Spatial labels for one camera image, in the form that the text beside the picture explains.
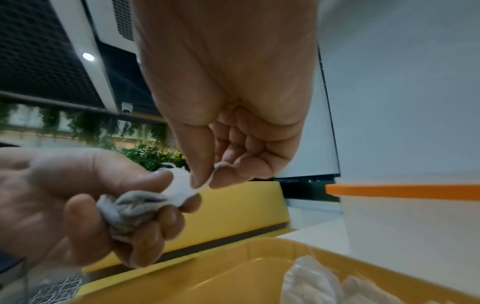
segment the yellow container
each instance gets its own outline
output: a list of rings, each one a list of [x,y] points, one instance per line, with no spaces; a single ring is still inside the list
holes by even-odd
[[[304,244],[265,238],[219,250],[77,297],[74,303],[278,304],[285,272],[312,255],[340,280],[355,275],[375,282],[408,304],[480,304],[474,297]]]

